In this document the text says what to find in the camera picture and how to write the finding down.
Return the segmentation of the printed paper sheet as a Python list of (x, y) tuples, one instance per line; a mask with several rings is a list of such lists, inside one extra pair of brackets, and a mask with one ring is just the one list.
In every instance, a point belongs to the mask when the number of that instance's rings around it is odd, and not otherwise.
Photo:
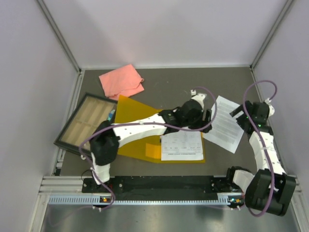
[(203, 159), (201, 132), (180, 130), (161, 136), (162, 161), (200, 161)]
[(217, 114), (212, 122), (212, 129), (203, 134), (203, 138), (235, 154), (243, 136), (243, 129), (237, 124), (232, 111), (240, 105), (222, 96), (216, 99)]

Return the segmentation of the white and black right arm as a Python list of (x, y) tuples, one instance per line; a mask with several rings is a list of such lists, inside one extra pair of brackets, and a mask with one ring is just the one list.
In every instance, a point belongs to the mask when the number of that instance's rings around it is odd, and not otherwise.
[(296, 180), (281, 165), (274, 147), (274, 133), (267, 120), (274, 114), (268, 102), (245, 101), (230, 113), (248, 136), (257, 172), (233, 166), (228, 169), (225, 185), (230, 191), (240, 189), (249, 209), (284, 216), (296, 188)]

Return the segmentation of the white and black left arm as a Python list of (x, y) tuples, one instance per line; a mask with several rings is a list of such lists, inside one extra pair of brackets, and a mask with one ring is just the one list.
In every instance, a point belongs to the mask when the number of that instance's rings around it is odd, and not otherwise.
[(178, 131), (209, 132), (212, 129), (211, 110), (204, 109), (205, 98), (206, 94), (198, 93), (181, 107), (162, 110), (129, 123), (103, 121), (89, 140), (94, 188), (101, 192), (108, 189), (110, 164), (115, 160), (118, 149), (128, 143)]

